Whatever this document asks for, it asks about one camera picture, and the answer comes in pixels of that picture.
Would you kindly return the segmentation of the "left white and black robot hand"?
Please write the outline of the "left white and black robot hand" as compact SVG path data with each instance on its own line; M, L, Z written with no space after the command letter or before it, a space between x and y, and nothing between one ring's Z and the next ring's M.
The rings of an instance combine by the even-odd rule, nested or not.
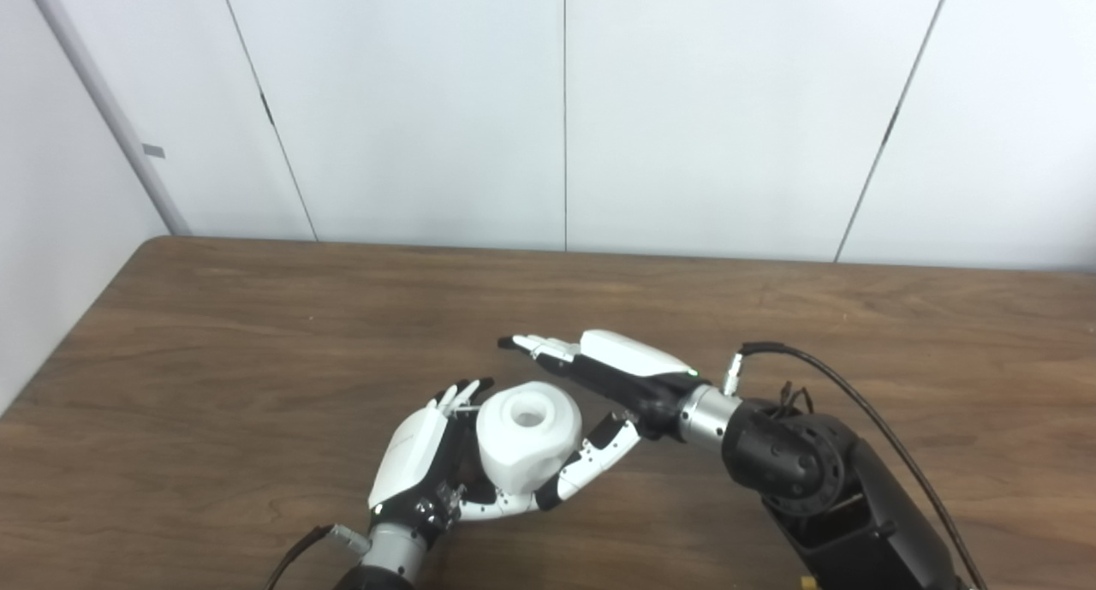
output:
M432 548L463 517L541 511L535 495L506 492L483 468L477 398L493 385L490 377L450 384L396 428L368 496L372 527L404 527Z

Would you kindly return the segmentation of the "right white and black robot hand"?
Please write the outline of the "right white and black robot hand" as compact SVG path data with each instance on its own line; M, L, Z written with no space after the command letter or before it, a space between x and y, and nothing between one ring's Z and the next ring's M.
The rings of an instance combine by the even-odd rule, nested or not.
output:
M682 441L680 419L685 404L708 386L697 368L667 353L608 330L587 330L578 342L551 337L513 334L496 341L546 372L618 404L540 488L533 504L549 511L613 468L642 439Z

